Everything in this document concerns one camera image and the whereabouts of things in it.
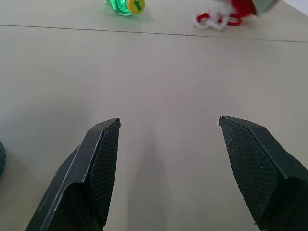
bottle cap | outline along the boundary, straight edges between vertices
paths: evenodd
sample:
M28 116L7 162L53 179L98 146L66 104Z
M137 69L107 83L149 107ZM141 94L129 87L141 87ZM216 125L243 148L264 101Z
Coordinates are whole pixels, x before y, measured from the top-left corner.
M141 14L145 7L144 0L127 0L126 6L132 14Z

green bottle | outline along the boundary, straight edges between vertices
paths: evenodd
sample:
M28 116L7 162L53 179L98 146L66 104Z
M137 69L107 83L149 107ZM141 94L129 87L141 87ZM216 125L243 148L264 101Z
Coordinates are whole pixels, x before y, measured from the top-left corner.
M105 0L105 2L123 16L141 14L145 7L144 0Z

